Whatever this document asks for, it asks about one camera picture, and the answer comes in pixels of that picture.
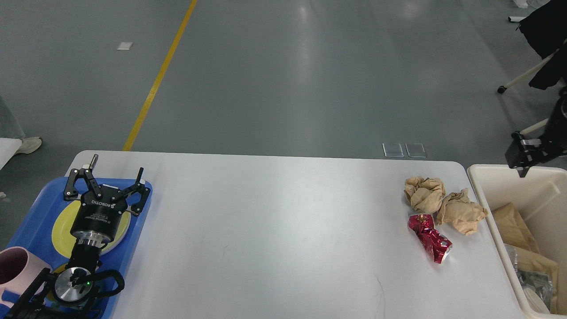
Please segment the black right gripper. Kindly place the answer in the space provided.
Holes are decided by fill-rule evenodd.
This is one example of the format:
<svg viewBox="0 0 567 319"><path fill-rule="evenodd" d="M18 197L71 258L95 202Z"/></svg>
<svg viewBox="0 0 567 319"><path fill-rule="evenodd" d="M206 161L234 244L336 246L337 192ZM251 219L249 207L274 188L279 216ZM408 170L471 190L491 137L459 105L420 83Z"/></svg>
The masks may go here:
<svg viewBox="0 0 567 319"><path fill-rule="evenodd" d="M510 169L524 178L531 167L562 156L567 149L567 87L559 91L542 139L526 139L519 131L512 133L512 143L505 152Z"/></svg>

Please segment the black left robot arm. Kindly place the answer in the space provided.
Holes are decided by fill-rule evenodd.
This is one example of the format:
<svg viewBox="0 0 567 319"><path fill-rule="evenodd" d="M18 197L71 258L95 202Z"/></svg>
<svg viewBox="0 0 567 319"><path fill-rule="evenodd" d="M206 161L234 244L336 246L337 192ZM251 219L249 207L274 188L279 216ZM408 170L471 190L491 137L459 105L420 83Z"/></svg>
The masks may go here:
<svg viewBox="0 0 567 319"><path fill-rule="evenodd" d="M51 180L1 253L4 319L109 319L125 288L152 185L90 164Z"/></svg>

